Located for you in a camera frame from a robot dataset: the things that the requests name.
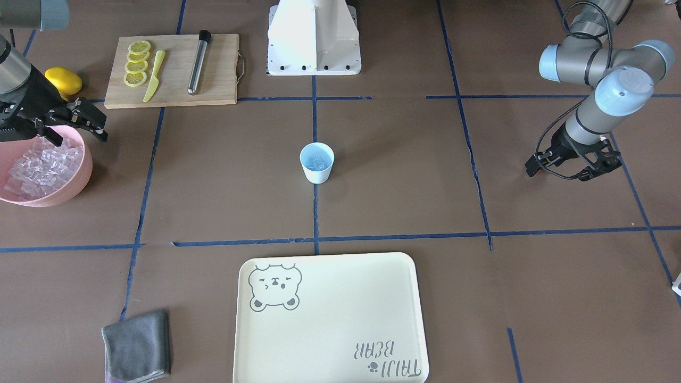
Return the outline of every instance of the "cartoon bear face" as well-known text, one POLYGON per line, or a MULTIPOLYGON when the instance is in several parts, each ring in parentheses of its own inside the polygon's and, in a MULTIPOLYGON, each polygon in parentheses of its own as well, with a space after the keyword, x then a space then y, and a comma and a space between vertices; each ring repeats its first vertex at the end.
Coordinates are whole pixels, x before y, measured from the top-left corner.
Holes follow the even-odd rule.
POLYGON ((282 305, 286 310, 298 307, 298 285, 302 274, 295 264, 284 267, 281 264, 271 264, 265 269, 255 270, 249 275, 249 285, 253 291, 251 309, 263 311, 267 306, 282 305))

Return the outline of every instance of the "bowl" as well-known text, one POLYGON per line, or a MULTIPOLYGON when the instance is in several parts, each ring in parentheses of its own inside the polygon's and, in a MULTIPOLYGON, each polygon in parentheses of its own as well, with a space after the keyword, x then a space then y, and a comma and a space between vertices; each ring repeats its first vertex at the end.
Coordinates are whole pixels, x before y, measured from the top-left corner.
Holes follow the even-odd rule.
POLYGON ((90 176, 92 175, 92 155, 78 130, 67 125, 52 126, 51 128, 59 133, 60 136, 68 137, 74 147, 79 145, 83 148, 83 156, 80 164, 78 164, 75 175, 64 186, 51 194, 35 200, 23 201, 16 194, 6 190, 5 184, 7 184, 7 180, 11 177, 9 170, 14 165, 14 161, 21 158, 35 142, 40 140, 40 137, 30 140, 0 142, 0 200, 22 206, 55 206, 75 197, 90 181, 90 176))

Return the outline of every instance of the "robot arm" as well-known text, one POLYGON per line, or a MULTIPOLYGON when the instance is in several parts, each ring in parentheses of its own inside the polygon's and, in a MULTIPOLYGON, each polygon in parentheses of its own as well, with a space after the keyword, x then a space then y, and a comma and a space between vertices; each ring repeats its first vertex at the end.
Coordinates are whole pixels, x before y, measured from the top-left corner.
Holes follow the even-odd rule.
MULTIPOLYGON (((65 0, 0 1, 0 25, 39 25, 41 30, 63 28, 64 17, 55 16, 60 12, 55 7, 61 11, 66 9, 67 24, 65 0), (39 12, 41 16, 36 19, 31 12, 39 12), (10 16, 16 18, 16 24, 10 16)), ((92 102, 83 97, 74 102, 65 101, 57 88, 4 38, 0 38, 0 51, 0 142, 44 136, 60 146, 62 137, 50 128, 55 125, 85 129, 106 142, 106 115, 92 102)))
POLYGON ((579 1, 575 5, 579 4, 585 6, 570 26, 570 35, 563 44, 544 50, 539 73, 548 80, 596 85, 596 89, 568 112, 572 113, 552 136, 548 149, 539 152, 537 147, 525 163, 530 177, 547 170, 562 178, 588 181, 620 167, 620 154, 604 135, 648 101, 655 84, 674 63, 674 51, 659 40, 647 40, 628 50, 612 48, 612 29, 626 15, 631 0, 579 1), (608 48, 603 48, 605 39, 608 48), (596 160, 587 158, 590 153, 596 160), (588 165, 574 176, 547 169, 577 157, 588 165))

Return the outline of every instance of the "gray towel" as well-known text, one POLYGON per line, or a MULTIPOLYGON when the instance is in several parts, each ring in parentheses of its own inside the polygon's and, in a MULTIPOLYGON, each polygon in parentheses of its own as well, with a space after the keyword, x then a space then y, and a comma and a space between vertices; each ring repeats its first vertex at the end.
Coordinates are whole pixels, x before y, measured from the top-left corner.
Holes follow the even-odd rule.
POLYGON ((159 309, 102 328, 107 382, 146 383, 170 373, 168 316, 159 309))

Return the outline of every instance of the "yellow knife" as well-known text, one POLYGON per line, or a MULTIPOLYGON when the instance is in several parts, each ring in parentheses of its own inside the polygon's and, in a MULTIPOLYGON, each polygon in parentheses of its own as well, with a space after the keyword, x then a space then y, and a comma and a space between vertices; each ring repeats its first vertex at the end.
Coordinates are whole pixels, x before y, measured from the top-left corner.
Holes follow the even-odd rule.
POLYGON ((149 79, 149 86, 146 88, 146 93, 144 94, 144 99, 142 101, 148 102, 151 96, 156 92, 156 88, 159 87, 159 70, 161 69, 161 64, 165 58, 165 51, 159 50, 156 52, 156 57, 154 58, 154 69, 151 70, 151 78, 149 79))

